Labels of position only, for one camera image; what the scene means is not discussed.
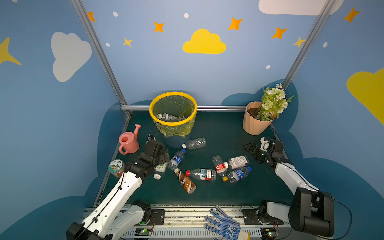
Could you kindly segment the green white label bottle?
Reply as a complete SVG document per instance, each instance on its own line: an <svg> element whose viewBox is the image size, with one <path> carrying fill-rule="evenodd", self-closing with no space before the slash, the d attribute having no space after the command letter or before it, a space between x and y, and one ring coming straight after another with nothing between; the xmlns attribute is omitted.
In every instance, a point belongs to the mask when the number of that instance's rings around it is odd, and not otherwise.
<svg viewBox="0 0 384 240"><path fill-rule="evenodd" d="M164 163L164 164L159 164L159 165L156 166L155 174L154 174L154 179L156 179L156 180L160 180L161 179L162 175L167 170L167 165L168 165L168 163Z"/></svg>

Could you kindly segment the white label square bottle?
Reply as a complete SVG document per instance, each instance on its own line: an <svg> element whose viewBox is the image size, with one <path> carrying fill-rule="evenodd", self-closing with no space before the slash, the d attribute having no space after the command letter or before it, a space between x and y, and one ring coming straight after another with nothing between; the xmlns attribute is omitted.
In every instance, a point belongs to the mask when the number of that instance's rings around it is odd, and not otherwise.
<svg viewBox="0 0 384 240"><path fill-rule="evenodd" d="M239 169L242 167L249 166L250 161L245 155L243 155L243 156L239 156L239 157L230 158L226 161L226 163L227 163L229 169L232 171L232 170L236 170L236 169Z"/></svg>

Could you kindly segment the black white label bottle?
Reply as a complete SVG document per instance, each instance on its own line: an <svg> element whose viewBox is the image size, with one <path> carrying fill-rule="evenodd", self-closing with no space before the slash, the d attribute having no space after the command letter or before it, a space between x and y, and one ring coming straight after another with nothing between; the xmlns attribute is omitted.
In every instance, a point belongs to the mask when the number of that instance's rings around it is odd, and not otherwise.
<svg viewBox="0 0 384 240"><path fill-rule="evenodd" d="M173 116L173 115L169 115L169 114L157 114L157 118L163 122L168 122L168 123L175 123L175 122L179 122L180 121L180 117L176 117L176 116Z"/></svg>

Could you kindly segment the brown coffee drink bottle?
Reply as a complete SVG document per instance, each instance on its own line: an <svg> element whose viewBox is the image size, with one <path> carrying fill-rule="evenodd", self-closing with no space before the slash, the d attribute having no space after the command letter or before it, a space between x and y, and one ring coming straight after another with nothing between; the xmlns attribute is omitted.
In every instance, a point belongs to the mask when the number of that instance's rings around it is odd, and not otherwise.
<svg viewBox="0 0 384 240"><path fill-rule="evenodd" d="M192 180L188 176L183 174L179 168L176 168L174 170L174 173L178 177L181 186L184 188L184 190L188 194L192 194L196 190L197 188L196 185L192 182Z"/></svg>

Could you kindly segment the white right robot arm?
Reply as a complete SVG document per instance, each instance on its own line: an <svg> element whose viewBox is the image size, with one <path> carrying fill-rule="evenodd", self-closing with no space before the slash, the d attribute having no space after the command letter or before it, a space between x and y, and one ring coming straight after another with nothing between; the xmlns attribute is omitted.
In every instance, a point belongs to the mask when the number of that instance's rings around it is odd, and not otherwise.
<svg viewBox="0 0 384 240"><path fill-rule="evenodd" d="M263 200L258 220L268 224L274 220L288 223L293 230L330 238L335 232L334 199L310 184L285 157L284 144L261 139L261 144L244 145L245 151L259 164L267 164L283 180L293 194L289 206Z"/></svg>

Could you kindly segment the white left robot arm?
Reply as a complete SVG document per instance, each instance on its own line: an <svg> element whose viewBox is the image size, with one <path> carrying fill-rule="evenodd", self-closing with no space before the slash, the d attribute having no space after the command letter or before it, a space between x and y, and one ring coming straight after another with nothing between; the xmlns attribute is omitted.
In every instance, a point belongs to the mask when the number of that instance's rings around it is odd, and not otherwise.
<svg viewBox="0 0 384 240"><path fill-rule="evenodd" d="M164 143L151 140L134 160L127 163L115 187L102 203L82 223L72 223L67 229L68 240L117 240L137 224L150 221L151 205L141 200L118 216L131 195L150 177L159 164L170 160Z"/></svg>

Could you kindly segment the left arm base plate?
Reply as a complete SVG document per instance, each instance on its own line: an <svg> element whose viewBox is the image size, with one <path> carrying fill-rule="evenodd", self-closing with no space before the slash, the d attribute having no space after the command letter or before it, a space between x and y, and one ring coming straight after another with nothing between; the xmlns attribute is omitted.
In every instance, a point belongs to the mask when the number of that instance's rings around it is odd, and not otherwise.
<svg viewBox="0 0 384 240"><path fill-rule="evenodd" d="M144 217L139 225L143 226L163 226L165 221L165 210L164 209L154 209L151 212L146 211Z"/></svg>

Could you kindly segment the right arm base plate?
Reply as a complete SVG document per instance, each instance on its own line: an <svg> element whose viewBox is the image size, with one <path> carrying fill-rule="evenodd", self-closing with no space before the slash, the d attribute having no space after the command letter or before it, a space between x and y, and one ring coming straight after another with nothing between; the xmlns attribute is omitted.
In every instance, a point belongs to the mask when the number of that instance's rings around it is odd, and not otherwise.
<svg viewBox="0 0 384 240"><path fill-rule="evenodd" d="M242 204L240 211L243 214L245 225L284 225L285 223L279 219L272 218L266 214L262 214L259 207Z"/></svg>

